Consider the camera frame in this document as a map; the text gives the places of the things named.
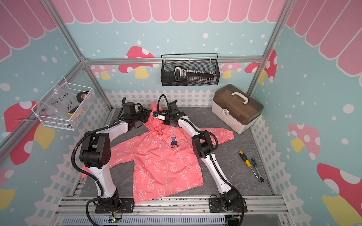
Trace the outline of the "socket wrench set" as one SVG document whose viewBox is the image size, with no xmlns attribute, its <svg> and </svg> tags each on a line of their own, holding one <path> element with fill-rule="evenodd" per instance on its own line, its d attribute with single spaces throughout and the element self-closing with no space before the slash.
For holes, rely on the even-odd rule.
<svg viewBox="0 0 362 226">
<path fill-rule="evenodd" d="M 175 67 L 172 78 L 175 82 L 184 85 L 215 85 L 218 82 L 217 74 L 214 72 L 206 73 L 205 71 L 185 69 L 180 66 Z"/>
</svg>

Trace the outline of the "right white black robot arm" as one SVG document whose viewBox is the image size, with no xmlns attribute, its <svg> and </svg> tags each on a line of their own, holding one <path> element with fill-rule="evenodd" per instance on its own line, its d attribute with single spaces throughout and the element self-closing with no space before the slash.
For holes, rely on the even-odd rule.
<svg viewBox="0 0 362 226">
<path fill-rule="evenodd" d="M 177 101 L 169 102 L 165 94 L 161 94 L 157 101 L 154 118 L 163 121 L 163 124 L 182 128 L 191 137 L 193 152 L 206 165 L 211 173 L 221 199 L 221 205 L 226 212 L 240 208 L 238 216 L 231 218 L 237 225 L 242 225 L 246 204 L 239 190 L 234 187 L 224 175 L 215 155 L 219 146 L 216 135 L 207 130 L 198 128 L 178 106 Z"/>
</svg>

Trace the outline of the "pink child rain jacket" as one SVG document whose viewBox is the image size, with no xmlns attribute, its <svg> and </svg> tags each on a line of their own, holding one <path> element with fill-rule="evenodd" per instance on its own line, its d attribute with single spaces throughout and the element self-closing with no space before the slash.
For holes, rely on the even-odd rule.
<svg viewBox="0 0 362 226">
<path fill-rule="evenodd" d="M 111 148 L 110 161 L 105 167 L 111 169 L 134 162 L 135 202 L 202 186 L 202 171 L 192 149 L 191 136 L 184 129 L 164 125 L 151 113 L 147 113 L 146 118 L 148 131 Z"/>
</svg>

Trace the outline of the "yellow black screwdriver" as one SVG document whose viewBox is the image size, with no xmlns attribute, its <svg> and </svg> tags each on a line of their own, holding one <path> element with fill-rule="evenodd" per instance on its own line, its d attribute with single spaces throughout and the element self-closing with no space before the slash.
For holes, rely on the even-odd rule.
<svg viewBox="0 0 362 226">
<path fill-rule="evenodd" d="M 247 156 L 245 155 L 244 152 L 240 151 L 239 152 L 239 156 L 240 158 L 245 162 L 245 164 L 252 170 L 253 174 L 255 175 L 255 177 L 258 179 L 259 175 L 253 170 L 252 168 L 252 164 L 249 162 Z"/>
</svg>

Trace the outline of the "green handled wrench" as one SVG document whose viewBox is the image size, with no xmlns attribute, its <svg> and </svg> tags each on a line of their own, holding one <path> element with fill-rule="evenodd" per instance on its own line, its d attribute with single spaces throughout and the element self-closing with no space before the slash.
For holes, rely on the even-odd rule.
<svg viewBox="0 0 362 226">
<path fill-rule="evenodd" d="M 253 168 L 255 169 L 255 172 L 256 172 L 256 175 L 257 175 L 257 178 L 259 179 L 259 181 L 261 183 L 264 183 L 265 182 L 265 179 L 263 178 L 263 176 L 261 175 L 259 169 L 258 169 L 258 165 L 255 161 L 255 158 L 251 158 L 251 164 L 253 166 Z"/>
</svg>

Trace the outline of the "clear plastic labelled bag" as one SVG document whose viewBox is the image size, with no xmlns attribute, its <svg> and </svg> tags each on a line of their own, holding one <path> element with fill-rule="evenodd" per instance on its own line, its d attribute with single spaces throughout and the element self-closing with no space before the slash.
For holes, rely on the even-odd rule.
<svg viewBox="0 0 362 226">
<path fill-rule="evenodd" d="M 52 118 L 69 120 L 68 112 L 79 106 L 72 92 L 67 88 L 55 85 L 40 103 L 45 107 L 45 115 Z"/>
</svg>

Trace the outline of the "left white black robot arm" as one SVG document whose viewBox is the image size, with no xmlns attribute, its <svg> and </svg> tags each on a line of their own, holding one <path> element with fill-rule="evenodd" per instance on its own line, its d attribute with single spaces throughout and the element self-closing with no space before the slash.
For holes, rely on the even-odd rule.
<svg viewBox="0 0 362 226">
<path fill-rule="evenodd" d="M 75 145 L 71 154 L 73 168 L 92 178 L 97 187 L 97 197 L 85 205 L 87 219 L 92 225 L 96 226 L 97 223 L 89 213 L 90 203 L 111 214 L 122 208 L 109 168 L 110 142 L 135 128 L 137 122 L 146 123 L 150 114 L 151 110 L 146 109 L 140 103 L 127 103 L 126 98 L 123 98 L 121 111 L 112 124 L 86 132 Z"/>
</svg>

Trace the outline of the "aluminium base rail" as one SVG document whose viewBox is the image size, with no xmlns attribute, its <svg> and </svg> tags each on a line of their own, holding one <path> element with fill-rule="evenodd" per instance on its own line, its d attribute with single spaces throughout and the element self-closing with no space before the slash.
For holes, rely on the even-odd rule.
<svg viewBox="0 0 362 226">
<path fill-rule="evenodd" d="M 98 226 L 292 226 L 291 216 L 281 196 L 245 196 L 243 207 L 225 211 L 215 196 L 171 196 L 152 201 L 132 203 L 111 214 L 89 215 Z"/>
</svg>

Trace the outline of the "black tape roll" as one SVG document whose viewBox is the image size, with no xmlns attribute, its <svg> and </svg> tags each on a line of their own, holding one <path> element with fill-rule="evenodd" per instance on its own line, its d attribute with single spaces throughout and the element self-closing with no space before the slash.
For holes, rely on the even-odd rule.
<svg viewBox="0 0 362 226">
<path fill-rule="evenodd" d="M 87 95 L 88 95 L 88 92 L 81 91 L 76 95 L 76 99 L 79 103 L 82 103 L 83 100 L 87 97 Z"/>
</svg>

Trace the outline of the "yellow black tool in basket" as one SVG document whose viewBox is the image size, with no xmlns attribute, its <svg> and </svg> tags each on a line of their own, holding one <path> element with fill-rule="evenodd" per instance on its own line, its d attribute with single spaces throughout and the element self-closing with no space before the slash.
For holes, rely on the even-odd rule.
<svg viewBox="0 0 362 226">
<path fill-rule="evenodd" d="M 76 106 L 75 108 L 73 108 L 72 110 L 70 110 L 70 111 L 68 112 L 68 115 L 73 115 L 73 114 L 76 112 L 76 110 L 77 110 L 78 107 L 79 107 L 79 106 Z"/>
</svg>

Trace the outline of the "white brown storage toolbox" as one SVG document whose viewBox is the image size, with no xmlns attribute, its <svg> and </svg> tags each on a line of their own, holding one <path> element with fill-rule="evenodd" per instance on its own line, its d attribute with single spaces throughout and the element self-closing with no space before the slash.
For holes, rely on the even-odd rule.
<svg viewBox="0 0 362 226">
<path fill-rule="evenodd" d="M 262 104 L 231 84 L 218 89 L 212 102 L 212 112 L 237 134 L 250 128 L 263 108 Z"/>
</svg>

